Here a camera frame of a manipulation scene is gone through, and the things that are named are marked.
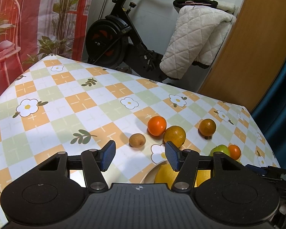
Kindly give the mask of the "white quilted blanket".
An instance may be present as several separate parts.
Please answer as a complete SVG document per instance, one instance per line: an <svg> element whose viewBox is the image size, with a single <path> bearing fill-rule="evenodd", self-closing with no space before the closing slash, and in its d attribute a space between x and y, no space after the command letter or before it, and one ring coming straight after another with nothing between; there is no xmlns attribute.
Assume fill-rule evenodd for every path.
<svg viewBox="0 0 286 229"><path fill-rule="evenodd" d="M182 7L160 63L162 72L181 79L194 62L210 67L235 20L234 15L209 6Z"/></svg>

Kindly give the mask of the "wooden board panel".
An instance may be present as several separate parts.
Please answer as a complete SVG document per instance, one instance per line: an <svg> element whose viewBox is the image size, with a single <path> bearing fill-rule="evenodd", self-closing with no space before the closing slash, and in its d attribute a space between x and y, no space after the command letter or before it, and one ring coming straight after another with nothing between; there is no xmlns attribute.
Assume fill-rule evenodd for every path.
<svg viewBox="0 0 286 229"><path fill-rule="evenodd" d="M286 60L286 0L244 0L199 93L252 111Z"/></svg>

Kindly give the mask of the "small orange tangerine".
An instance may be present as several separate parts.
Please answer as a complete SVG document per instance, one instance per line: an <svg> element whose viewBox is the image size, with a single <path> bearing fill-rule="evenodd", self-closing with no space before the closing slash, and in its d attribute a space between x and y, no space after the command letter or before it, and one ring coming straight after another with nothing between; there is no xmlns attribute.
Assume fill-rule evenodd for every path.
<svg viewBox="0 0 286 229"><path fill-rule="evenodd" d="M230 157L234 160L238 160L241 157L241 150L237 145L229 145L228 146Z"/></svg>

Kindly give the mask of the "black exercise bike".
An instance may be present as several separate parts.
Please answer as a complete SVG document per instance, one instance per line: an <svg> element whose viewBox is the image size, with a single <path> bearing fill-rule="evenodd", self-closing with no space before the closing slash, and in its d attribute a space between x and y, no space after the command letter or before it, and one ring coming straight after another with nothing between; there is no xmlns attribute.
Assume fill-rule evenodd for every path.
<svg viewBox="0 0 286 229"><path fill-rule="evenodd" d="M87 63L106 68L125 63L141 77L159 82L167 79L160 69L163 55L147 48L129 17L136 4L130 2L125 9L126 0L112 2L111 13L95 21L86 33Z"/></svg>

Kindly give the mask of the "red printed backdrop curtain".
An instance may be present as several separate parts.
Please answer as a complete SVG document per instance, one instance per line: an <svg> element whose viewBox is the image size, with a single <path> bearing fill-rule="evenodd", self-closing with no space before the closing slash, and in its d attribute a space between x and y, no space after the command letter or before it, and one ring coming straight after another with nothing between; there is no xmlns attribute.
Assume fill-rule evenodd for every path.
<svg viewBox="0 0 286 229"><path fill-rule="evenodd" d="M91 0L0 0L0 95L50 54L81 60Z"/></svg>

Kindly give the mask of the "brown kiwi fruit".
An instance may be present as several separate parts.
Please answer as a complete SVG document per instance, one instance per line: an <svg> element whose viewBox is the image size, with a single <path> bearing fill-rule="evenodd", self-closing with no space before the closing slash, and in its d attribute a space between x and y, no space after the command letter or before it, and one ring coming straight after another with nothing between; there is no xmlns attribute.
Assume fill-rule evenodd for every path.
<svg viewBox="0 0 286 229"><path fill-rule="evenodd" d="M146 138L141 133L132 134L129 138L129 145L134 148L141 148L145 145Z"/></svg>

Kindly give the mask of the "checkered floral tablecloth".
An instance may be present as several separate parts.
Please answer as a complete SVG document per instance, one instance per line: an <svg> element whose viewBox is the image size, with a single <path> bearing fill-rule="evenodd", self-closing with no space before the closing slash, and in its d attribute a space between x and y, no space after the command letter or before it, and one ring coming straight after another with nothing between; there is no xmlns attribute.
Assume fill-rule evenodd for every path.
<svg viewBox="0 0 286 229"><path fill-rule="evenodd" d="M61 151L79 155L116 143L106 182L139 183L165 160L161 138L147 131L150 118L186 132L184 148L208 155L218 145L237 145L239 161L278 166L269 143L248 110L181 88L102 67L47 56L0 96L0 195L13 180ZM199 132L204 119L216 123L210 137ZM141 148L129 145L141 133ZM7 220L0 206L0 227Z"/></svg>

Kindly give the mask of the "yellow-brown orange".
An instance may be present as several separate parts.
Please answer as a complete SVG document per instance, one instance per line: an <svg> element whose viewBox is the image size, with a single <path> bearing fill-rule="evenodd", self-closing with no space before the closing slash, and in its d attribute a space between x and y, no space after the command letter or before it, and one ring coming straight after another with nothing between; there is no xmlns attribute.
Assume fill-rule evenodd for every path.
<svg viewBox="0 0 286 229"><path fill-rule="evenodd" d="M186 132L180 126L171 126L166 129L163 135L163 141L167 143L171 141L174 145L180 148L186 140Z"/></svg>

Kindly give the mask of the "beige round plate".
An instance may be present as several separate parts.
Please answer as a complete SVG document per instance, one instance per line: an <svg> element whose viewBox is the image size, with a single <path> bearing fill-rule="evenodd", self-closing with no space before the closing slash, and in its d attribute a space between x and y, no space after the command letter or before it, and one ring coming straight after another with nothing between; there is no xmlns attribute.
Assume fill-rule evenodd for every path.
<svg viewBox="0 0 286 229"><path fill-rule="evenodd" d="M155 183L155 176L158 173L160 167L164 164L168 164L168 161L163 161L156 164L151 170L149 170L146 175L141 179L141 184L154 184Z"/></svg>

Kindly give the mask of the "bright orange tangerine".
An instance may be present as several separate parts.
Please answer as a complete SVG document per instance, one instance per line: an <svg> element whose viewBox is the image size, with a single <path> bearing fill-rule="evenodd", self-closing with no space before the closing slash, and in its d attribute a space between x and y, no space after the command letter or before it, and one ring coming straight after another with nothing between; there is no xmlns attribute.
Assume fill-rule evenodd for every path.
<svg viewBox="0 0 286 229"><path fill-rule="evenodd" d="M166 119L161 116L154 116L149 119L147 129L153 136L161 136L167 127Z"/></svg>

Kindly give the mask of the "green apple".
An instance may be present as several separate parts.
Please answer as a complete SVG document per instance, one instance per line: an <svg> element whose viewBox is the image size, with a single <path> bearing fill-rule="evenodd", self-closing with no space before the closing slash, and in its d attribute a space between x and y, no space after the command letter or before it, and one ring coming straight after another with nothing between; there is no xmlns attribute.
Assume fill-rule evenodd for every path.
<svg viewBox="0 0 286 229"><path fill-rule="evenodd" d="M223 152L224 154L230 157L230 151L226 145L218 145L217 147L213 148L209 154L209 156L213 156L215 152Z"/></svg>

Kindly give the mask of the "dark brownish orange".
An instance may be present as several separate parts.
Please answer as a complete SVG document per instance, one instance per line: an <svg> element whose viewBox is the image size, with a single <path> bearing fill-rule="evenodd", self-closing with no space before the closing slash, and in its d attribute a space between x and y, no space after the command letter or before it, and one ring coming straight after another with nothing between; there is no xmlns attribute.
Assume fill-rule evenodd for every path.
<svg viewBox="0 0 286 229"><path fill-rule="evenodd" d="M204 119L199 124L198 130L204 137L210 137L216 131L216 123L212 119Z"/></svg>

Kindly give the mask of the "teal curtain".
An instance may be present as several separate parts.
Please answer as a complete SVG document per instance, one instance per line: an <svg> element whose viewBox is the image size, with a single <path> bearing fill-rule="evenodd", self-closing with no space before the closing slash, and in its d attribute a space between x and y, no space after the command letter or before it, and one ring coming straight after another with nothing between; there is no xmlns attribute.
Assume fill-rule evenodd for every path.
<svg viewBox="0 0 286 229"><path fill-rule="evenodd" d="M286 61L254 108L252 117L274 151L280 166L286 169Z"/></svg>

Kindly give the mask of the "yellow lemon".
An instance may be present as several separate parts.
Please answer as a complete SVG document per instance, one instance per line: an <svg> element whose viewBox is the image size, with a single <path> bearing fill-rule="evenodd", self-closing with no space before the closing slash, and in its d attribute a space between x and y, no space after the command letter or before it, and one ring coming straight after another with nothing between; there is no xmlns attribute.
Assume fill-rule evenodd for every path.
<svg viewBox="0 0 286 229"><path fill-rule="evenodd" d="M178 175L178 172L175 172L168 163L163 164L160 166L157 174L155 175L154 182L156 184L165 183L168 185L169 189L171 189L171 186L173 185L174 180L176 179L177 175ZM210 178L211 178L210 170L198 170L194 187L198 187L204 181Z"/></svg>

